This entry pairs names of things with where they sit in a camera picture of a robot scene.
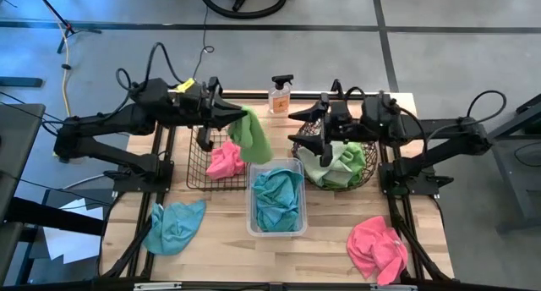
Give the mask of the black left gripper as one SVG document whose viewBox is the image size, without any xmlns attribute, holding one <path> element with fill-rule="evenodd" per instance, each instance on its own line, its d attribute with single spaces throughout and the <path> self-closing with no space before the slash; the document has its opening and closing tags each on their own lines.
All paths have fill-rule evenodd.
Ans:
<svg viewBox="0 0 541 291">
<path fill-rule="evenodd" d="M 215 100 L 220 94 L 218 85 L 219 80 L 213 76 L 207 84 L 195 83 L 187 90 L 189 96 L 194 98 L 194 111 L 197 115 L 193 126 L 199 126 L 196 143 L 206 152 L 211 152 L 214 146 L 214 142 L 210 139 L 213 129 L 220 131 L 222 127 L 247 115 L 241 106 L 220 99 L 218 109 L 225 113 L 216 116 Z"/>
</svg>

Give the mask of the pale green microfiber towel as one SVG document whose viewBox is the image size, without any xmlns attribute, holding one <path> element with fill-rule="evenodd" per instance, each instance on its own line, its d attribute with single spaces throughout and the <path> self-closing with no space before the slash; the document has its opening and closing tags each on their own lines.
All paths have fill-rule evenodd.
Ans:
<svg viewBox="0 0 541 291">
<path fill-rule="evenodd" d="M 346 150 L 346 147 L 342 143 L 332 144 L 332 158 L 331 164 L 328 167 L 322 167 L 320 165 L 320 156 L 316 156 L 311 151 L 304 147 L 301 147 L 297 153 L 298 159 L 303 163 L 305 172 L 309 179 L 316 185 L 322 187 L 321 179 L 327 174 L 331 175 L 345 175 L 346 178 L 351 178 L 351 171 L 341 161 L 341 155 Z"/>
</svg>

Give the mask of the pink microfiber towel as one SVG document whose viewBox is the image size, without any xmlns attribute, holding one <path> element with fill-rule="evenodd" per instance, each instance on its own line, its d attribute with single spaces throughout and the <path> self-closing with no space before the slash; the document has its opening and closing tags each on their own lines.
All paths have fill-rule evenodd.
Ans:
<svg viewBox="0 0 541 291">
<path fill-rule="evenodd" d="M 244 172 L 245 163 L 241 158 L 241 147 L 230 141 L 214 149 L 210 154 L 210 166 L 206 175 L 212 180 L 230 178 Z"/>
<path fill-rule="evenodd" d="M 346 248 L 362 276 L 369 278 L 376 274 L 379 285 L 393 283 L 407 267 L 407 248 L 382 216 L 356 225 L 348 235 Z"/>
</svg>

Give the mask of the teal terry microfiber towel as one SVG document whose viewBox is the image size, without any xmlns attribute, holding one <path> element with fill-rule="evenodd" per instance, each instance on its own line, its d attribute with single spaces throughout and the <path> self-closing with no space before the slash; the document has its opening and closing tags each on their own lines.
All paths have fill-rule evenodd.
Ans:
<svg viewBox="0 0 541 291">
<path fill-rule="evenodd" d="M 260 173 L 252 184 L 258 210 L 272 217 L 296 211 L 299 186 L 303 180 L 301 173 L 285 168 Z"/>
</svg>

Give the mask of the blue microfiber towel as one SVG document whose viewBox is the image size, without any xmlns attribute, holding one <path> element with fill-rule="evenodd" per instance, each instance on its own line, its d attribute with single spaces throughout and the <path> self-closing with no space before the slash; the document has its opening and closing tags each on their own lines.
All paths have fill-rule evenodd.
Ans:
<svg viewBox="0 0 541 291">
<path fill-rule="evenodd" d="M 197 234 L 204 218 L 206 203 L 197 200 L 184 204 L 152 206 L 150 231 L 143 240 L 144 247 L 155 255 L 176 255 L 182 252 Z"/>
<path fill-rule="evenodd" d="M 266 233 L 297 232 L 300 229 L 299 210 L 297 207 L 287 208 L 260 208 L 257 210 L 256 220 L 259 228 Z"/>
</svg>

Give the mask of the orange liquid spray bottle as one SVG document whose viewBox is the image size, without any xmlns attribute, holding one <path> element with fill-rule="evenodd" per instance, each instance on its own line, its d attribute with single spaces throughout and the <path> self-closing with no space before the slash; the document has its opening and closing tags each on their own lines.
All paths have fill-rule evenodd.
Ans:
<svg viewBox="0 0 541 291">
<path fill-rule="evenodd" d="M 276 75 L 271 78 L 273 86 L 268 92 L 271 113 L 286 113 L 289 108 L 293 74 Z"/>
</svg>

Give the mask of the clear plastic bin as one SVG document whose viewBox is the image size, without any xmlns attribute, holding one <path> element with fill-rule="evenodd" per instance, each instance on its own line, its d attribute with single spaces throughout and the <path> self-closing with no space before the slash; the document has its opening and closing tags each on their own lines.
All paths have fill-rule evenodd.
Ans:
<svg viewBox="0 0 541 291">
<path fill-rule="evenodd" d="M 247 205 L 247 229 L 248 232 L 255 237 L 297 237 L 302 235 L 308 227 L 307 207 L 305 201 L 305 181 L 299 186 L 298 192 L 298 223 L 300 229 L 297 232 L 281 232 L 281 233 L 266 233 L 263 232 L 256 220 L 257 205 L 255 193 L 252 190 L 252 184 L 260 173 L 270 171 L 275 168 L 291 169 L 294 172 L 303 175 L 303 164 L 296 158 L 278 158 L 273 159 L 265 164 L 249 165 L 246 189 L 246 205 Z"/>
</svg>

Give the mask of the yellow tape tag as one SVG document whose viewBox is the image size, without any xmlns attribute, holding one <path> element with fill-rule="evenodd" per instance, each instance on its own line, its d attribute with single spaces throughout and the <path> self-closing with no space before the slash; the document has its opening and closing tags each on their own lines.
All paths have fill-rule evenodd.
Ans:
<svg viewBox="0 0 541 291">
<path fill-rule="evenodd" d="M 185 93 L 189 88 L 191 88 L 196 81 L 193 78 L 187 79 L 185 82 L 176 85 L 173 90 L 177 93 Z"/>
</svg>

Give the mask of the dark woven round basket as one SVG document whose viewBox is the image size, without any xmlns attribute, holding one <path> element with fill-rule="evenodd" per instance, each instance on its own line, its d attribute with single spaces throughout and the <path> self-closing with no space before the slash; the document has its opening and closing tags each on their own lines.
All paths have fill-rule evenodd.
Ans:
<svg viewBox="0 0 541 291">
<path fill-rule="evenodd" d="M 342 143 L 342 142 L 340 142 L 340 141 L 332 141 L 331 145 L 333 143 Z M 358 187 L 360 187 L 360 186 L 364 185 L 365 183 L 367 183 L 369 181 L 369 179 L 372 177 L 372 175 L 375 172 L 376 164 L 377 164 L 377 160 L 378 160 L 377 147 L 376 147 L 374 142 L 359 143 L 359 144 L 363 147 L 363 151 L 364 151 L 364 155 L 365 155 L 365 159 L 366 159 L 366 167 L 363 170 L 363 181 Z M 312 184 L 314 184 L 316 187 L 318 187 L 320 189 L 323 189 L 323 190 L 347 191 L 347 190 L 352 190 L 352 189 L 358 188 L 358 187 L 355 187 L 355 188 L 346 188 L 346 189 L 327 189 L 327 188 L 320 187 L 320 186 L 316 185 L 313 181 L 311 181 L 309 179 L 309 177 L 307 176 L 306 172 L 305 172 L 305 176 Z"/>
</svg>

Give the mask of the black tripod stand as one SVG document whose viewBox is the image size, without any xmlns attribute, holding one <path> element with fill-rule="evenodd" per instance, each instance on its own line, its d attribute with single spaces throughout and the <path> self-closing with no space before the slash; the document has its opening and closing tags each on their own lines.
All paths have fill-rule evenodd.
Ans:
<svg viewBox="0 0 541 291">
<path fill-rule="evenodd" d="M 70 36 L 74 36 L 82 32 L 101 34 L 101 31 L 96 29 L 75 29 L 70 22 L 60 15 L 60 13 L 50 4 L 48 0 L 41 1 L 46 6 L 47 10 L 52 14 L 61 32 L 61 41 L 57 47 L 57 54 L 61 54 L 63 50 L 68 50 L 68 38 Z"/>
</svg>

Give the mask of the black desk leg beam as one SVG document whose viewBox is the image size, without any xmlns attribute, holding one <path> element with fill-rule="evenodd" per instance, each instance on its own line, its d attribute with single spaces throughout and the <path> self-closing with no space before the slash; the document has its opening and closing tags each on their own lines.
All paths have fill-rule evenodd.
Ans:
<svg viewBox="0 0 541 291">
<path fill-rule="evenodd" d="M 87 217 L 17 197 L 10 201 L 4 219 L 8 222 L 35 224 L 47 228 L 98 236 L 101 236 L 104 227 L 102 219 Z"/>
</svg>

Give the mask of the grey metal stand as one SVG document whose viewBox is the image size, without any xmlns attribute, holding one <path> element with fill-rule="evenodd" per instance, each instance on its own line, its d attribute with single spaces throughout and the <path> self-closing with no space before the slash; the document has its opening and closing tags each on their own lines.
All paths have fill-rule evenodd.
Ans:
<svg viewBox="0 0 541 291">
<path fill-rule="evenodd" d="M 511 120 L 488 132 L 500 176 L 511 192 L 517 219 L 496 227 L 500 234 L 541 228 L 541 93 L 516 109 Z"/>
</svg>

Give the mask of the black flat floor bar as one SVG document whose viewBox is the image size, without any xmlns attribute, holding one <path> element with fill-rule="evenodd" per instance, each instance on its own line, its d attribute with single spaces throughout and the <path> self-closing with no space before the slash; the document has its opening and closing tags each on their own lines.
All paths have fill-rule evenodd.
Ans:
<svg viewBox="0 0 541 291">
<path fill-rule="evenodd" d="M 43 80 L 40 78 L 0 76 L 0 86 L 41 87 L 42 85 Z"/>
</svg>

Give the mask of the grey desk top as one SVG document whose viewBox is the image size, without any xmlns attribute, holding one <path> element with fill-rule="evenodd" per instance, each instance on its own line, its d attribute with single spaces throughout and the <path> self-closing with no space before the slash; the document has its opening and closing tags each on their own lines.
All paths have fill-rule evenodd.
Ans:
<svg viewBox="0 0 541 291">
<path fill-rule="evenodd" d="M 0 288 L 19 242 L 22 223 L 7 223 L 5 212 L 18 187 L 46 107 L 0 104 Z"/>
</svg>

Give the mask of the black aluminium table frame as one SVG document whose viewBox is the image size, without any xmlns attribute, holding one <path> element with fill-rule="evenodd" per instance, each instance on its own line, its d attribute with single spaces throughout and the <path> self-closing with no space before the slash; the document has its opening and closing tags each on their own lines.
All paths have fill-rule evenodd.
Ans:
<svg viewBox="0 0 541 291">
<path fill-rule="evenodd" d="M 270 114 L 267 114 L 266 105 L 264 104 L 263 98 L 266 97 L 265 93 L 261 91 L 226 91 L 224 92 L 223 97 L 228 102 L 235 102 L 240 104 L 245 104 L 249 106 L 254 106 L 254 109 L 258 114 L 261 114 L 261 117 L 270 117 Z M 349 279 L 346 277 L 346 274 L 355 272 L 352 268 L 340 273 L 332 272 L 334 270 L 339 270 L 332 266 L 318 266 L 315 265 L 315 270 L 321 270 L 321 275 L 323 274 L 336 274 L 340 277 L 322 277 L 317 276 L 316 274 L 312 276 L 307 276 L 305 278 L 298 276 L 290 278 L 279 277 L 280 275 L 286 274 L 295 274 L 293 272 L 286 271 L 285 266 L 283 269 L 280 268 L 280 265 L 275 264 L 270 270 L 273 273 L 251 273 L 250 277 L 248 272 L 244 275 L 239 276 L 241 266 L 231 266 L 225 270 L 232 270 L 229 274 L 224 274 L 225 276 L 218 277 L 216 275 L 220 274 L 218 272 L 210 273 L 211 269 L 204 270 L 201 267 L 203 272 L 194 272 L 195 274 L 204 274 L 203 281 L 195 280 L 186 280 L 185 277 L 181 277 L 181 274 L 188 275 L 187 267 L 184 270 L 174 270 L 169 269 L 166 274 L 175 274 L 176 276 L 172 279 L 158 279 L 159 273 L 150 274 L 153 266 L 160 266 L 161 264 L 165 265 L 165 260 L 157 260 L 152 254 L 148 254 L 145 257 L 145 264 L 142 266 L 141 274 L 135 276 L 132 274 L 126 274 L 126 277 L 113 277 L 113 274 L 103 274 L 102 277 L 93 277 L 92 279 L 85 279 L 81 281 L 73 281 L 67 283 L 45 283 L 45 284 L 17 284 L 14 286 L 1 287 L 0 291 L 132 291 L 136 283 L 152 283 L 152 282 L 180 282 L 183 284 L 183 288 L 177 291 L 249 291 L 249 290 L 259 290 L 259 291 L 369 291 L 371 284 L 377 284 L 375 281 L 367 281 L 365 283 L 360 282 L 360 276 L 358 278 L 350 277 L 351 279 L 359 279 L 354 283 L 348 283 L 346 280 Z M 211 274 L 216 274 L 215 278 L 210 277 Z M 480 285 L 480 284 L 471 284 L 471 283 L 461 283 L 457 280 L 428 280 L 421 278 L 421 274 L 418 274 L 419 277 L 408 277 L 407 274 L 403 278 L 403 282 L 392 283 L 392 284 L 403 284 L 403 285 L 415 285 L 418 287 L 418 291 L 532 291 L 528 289 L 521 288 L 504 288 L 497 286 L 489 285 Z"/>
</svg>

